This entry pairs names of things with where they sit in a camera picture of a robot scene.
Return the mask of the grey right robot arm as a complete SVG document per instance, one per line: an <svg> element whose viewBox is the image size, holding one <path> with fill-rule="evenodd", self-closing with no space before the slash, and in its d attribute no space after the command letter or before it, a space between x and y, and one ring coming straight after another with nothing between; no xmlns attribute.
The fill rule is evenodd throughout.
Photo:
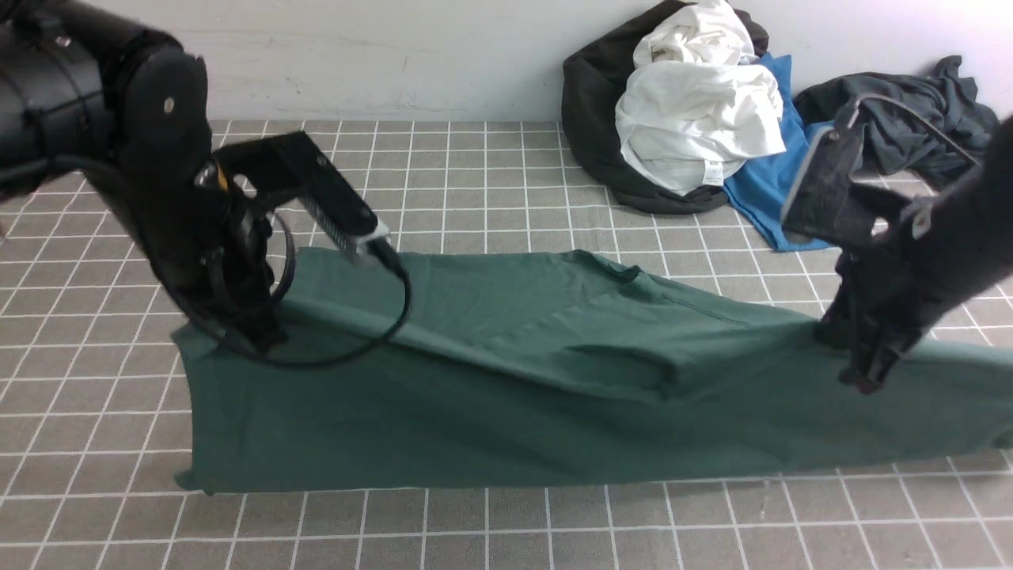
<svg viewBox="0 0 1013 570"><path fill-rule="evenodd" d="M879 390L933 325L1011 274L1010 119L983 159L933 197L910 199L851 180L854 135L829 133L795 202L811 237L838 245L840 288L821 342L850 351L840 382Z"/></svg>

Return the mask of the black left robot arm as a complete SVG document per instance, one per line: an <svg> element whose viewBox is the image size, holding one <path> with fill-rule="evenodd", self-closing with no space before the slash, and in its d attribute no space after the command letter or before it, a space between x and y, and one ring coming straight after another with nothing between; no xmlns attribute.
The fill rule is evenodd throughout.
<svg viewBox="0 0 1013 570"><path fill-rule="evenodd" d="M2 3L2 202L80 173L194 327L285 342L267 209L214 156L207 68L169 33L83 1Z"/></svg>

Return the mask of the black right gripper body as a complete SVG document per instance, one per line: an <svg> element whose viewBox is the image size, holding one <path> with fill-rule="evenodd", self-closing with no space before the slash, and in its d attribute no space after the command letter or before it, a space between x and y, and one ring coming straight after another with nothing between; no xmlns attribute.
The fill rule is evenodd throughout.
<svg viewBox="0 0 1013 570"><path fill-rule="evenodd" d="M846 350L843 385L882 389L898 362L924 338L929 300L916 274L914 245L932 230L945 198L846 198L825 240L842 249L840 287L815 325L815 340Z"/></svg>

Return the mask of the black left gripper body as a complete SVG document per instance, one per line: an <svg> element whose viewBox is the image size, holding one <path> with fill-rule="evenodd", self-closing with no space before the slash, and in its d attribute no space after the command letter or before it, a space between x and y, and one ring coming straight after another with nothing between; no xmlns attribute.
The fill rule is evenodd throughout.
<svg viewBox="0 0 1013 570"><path fill-rule="evenodd" d="M217 160L129 160L127 213L131 236L192 321L257 356L286 343L267 211Z"/></svg>

